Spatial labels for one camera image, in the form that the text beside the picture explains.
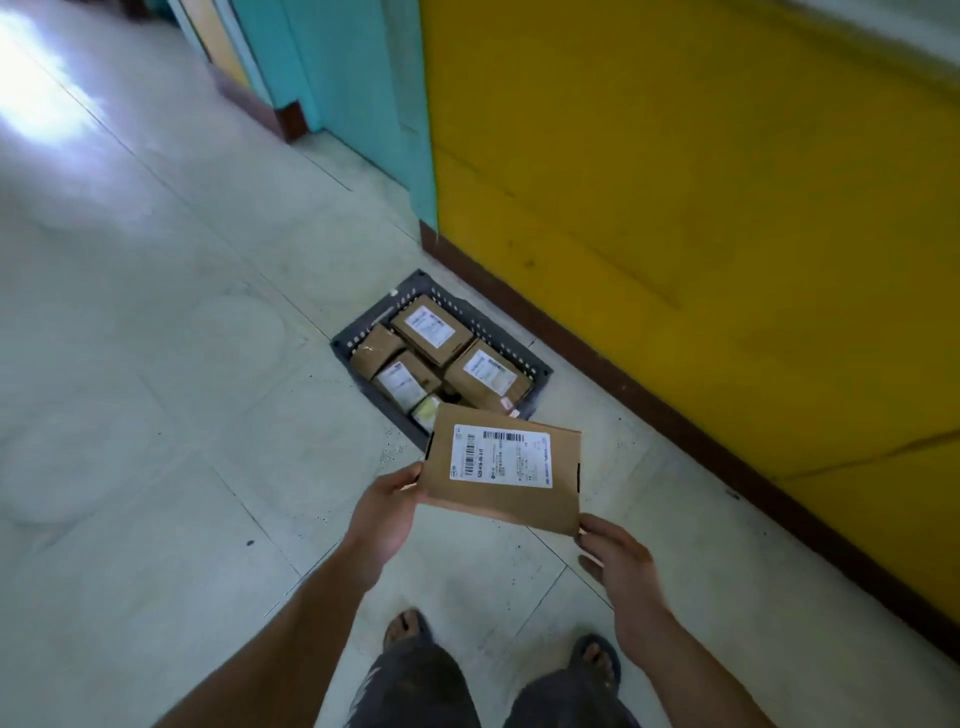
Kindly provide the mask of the brown skirting board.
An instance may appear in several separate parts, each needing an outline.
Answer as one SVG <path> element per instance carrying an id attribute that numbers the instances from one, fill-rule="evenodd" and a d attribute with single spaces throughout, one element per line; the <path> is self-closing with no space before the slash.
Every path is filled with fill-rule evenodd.
<path id="1" fill-rule="evenodd" d="M 937 609 L 808 508 L 489 273 L 430 224 L 420 220 L 418 227 L 419 243 L 429 257 L 503 310 L 960 667 L 960 622 Z"/>

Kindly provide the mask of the person's left foot in sandal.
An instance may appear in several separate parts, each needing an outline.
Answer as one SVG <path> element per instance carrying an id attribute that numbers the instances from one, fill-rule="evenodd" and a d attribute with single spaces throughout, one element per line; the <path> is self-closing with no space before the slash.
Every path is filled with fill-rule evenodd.
<path id="1" fill-rule="evenodd" d="M 382 653 L 397 647 L 429 647 L 434 644 L 435 639 L 425 615 L 420 609 L 409 608 L 390 621 L 383 636 Z"/>

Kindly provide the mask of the grey plastic crate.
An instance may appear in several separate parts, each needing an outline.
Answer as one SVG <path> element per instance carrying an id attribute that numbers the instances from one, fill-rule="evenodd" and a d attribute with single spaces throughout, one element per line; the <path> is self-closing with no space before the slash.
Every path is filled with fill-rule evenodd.
<path id="1" fill-rule="evenodd" d="M 360 392 L 424 451 L 425 400 L 472 407 L 481 392 L 529 420 L 554 370 L 467 300 L 417 269 L 336 334 L 330 347 Z"/>

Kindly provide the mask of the person's foot in sandal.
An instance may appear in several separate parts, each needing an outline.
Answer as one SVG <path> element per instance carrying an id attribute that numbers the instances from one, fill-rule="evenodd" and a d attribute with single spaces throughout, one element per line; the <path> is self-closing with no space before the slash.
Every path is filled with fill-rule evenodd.
<path id="1" fill-rule="evenodd" d="M 618 650 L 606 637 L 595 633 L 579 637 L 571 649 L 567 668 L 588 672 L 613 694 L 619 691 L 622 665 Z"/>
<path id="2" fill-rule="evenodd" d="M 409 608 L 390 621 L 383 636 L 382 653 L 397 647 L 429 647 L 434 644 L 435 639 L 425 615 L 420 609 Z"/>

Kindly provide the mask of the person's left forearm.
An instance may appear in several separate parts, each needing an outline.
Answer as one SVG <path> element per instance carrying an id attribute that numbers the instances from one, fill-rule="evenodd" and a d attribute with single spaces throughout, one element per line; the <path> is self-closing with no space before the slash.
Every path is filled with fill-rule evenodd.
<path id="1" fill-rule="evenodd" d="M 153 728 L 314 728 L 379 570 L 340 545 L 251 640 Z"/>

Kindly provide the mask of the person's right foot in sandal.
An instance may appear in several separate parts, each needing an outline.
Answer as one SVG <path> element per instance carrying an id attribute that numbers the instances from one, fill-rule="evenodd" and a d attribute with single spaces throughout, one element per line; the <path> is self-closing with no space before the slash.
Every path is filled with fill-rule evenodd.
<path id="1" fill-rule="evenodd" d="M 619 691 L 622 665 L 618 650 L 606 637 L 595 633 L 579 637 L 571 649 L 567 668 L 588 672 L 613 694 Z"/>

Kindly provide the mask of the teal door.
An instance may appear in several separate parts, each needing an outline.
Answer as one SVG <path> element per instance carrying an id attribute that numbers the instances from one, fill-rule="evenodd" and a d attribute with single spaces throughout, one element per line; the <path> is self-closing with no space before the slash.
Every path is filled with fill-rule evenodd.
<path id="1" fill-rule="evenodd" d="M 419 0 L 227 0 L 270 102 L 299 103 L 439 228 Z"/>

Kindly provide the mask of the person's right forearm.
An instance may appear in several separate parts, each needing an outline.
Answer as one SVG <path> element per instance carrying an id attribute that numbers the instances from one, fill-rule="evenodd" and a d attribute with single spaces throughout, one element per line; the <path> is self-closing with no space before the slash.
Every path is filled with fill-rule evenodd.
<path id="1" fill-rule="evenodd" d="M 614 608 L 618 645 L 671 728 L 776 728 L 747 689 L 662 604 Z"/>

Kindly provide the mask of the plain small cardboard box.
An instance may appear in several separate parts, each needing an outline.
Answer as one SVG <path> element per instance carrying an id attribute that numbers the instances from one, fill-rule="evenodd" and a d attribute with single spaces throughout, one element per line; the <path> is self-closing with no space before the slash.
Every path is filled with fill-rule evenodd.
<path id="1" fill-rule="evenodd" d="M 350 367 L 364 381 L 370 382 L 393 358 L 403 353 L 405 342 L 388 326 L 376 323 L 352 350 Z"/>

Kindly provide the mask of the person's right hand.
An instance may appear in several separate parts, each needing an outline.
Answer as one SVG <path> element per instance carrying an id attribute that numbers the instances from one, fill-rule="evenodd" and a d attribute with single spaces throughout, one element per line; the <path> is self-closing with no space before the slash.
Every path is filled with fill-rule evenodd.
<path id="1" fill-rule="evenodd" d="M 606 592 L 619 648 L 638 667 L 653 667 L 671 613 L 650 551 L 628 531 L 626 537 L 598 537 L 580 529 L 575 541 L 582 568 Z"/>

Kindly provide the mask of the cardboard box with white label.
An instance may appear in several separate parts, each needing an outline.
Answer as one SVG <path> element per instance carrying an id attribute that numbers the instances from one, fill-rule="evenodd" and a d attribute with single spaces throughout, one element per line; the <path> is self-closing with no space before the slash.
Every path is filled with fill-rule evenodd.
<path id="1" fill-rule="evenodd" d="M 371 382 L 404 415 L 442 387 L 434 370 L 411 350 L 403 350 L 392 358 Z"/>
<path id="2" fill-rule="evenodd" d="M 474 342 L 473 332 L 427 295 L 399 310 L 390 319 L 390 327 L 439 369 L 450 365 Z"/>
<path id="3" fill-rule="evenodd" d="M 467 406 L 508 416 L 534 386 L 527 374 L 479 338 L 445 369 L 442 383 Z"/>

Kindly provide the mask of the person's left hand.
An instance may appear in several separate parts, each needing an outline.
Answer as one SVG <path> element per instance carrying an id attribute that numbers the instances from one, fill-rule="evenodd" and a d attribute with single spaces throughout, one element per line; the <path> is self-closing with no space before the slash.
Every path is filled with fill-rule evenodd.
<path id="1" fill-rule="evenodd" d="M 390 474 L 378 476 L 363 492 L 337 549 L 352 579 L 366 591 L 407 540 L 425 495 L 418 483 L 390 488 Z"/>

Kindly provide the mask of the person's dark trousers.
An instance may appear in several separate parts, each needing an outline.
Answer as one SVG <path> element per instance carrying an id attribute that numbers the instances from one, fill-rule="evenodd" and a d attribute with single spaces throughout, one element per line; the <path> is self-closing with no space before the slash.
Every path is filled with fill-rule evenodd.
<path id="1" fill-rule="evenodd" d="M 398 646 L 375 659 L 343 728 L 641 728 L 619 690 L 568 664 L 481 690 L 436 640 Z"/>

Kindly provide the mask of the large labelled cardboard box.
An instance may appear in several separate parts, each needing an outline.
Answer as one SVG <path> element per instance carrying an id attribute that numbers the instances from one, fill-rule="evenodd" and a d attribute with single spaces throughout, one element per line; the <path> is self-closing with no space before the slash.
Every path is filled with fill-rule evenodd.
<path id="1" fill-rule="evenodd" d="M 575 537 L 582 433 L 442 403 L 417 485 L 427 504 Z"/>

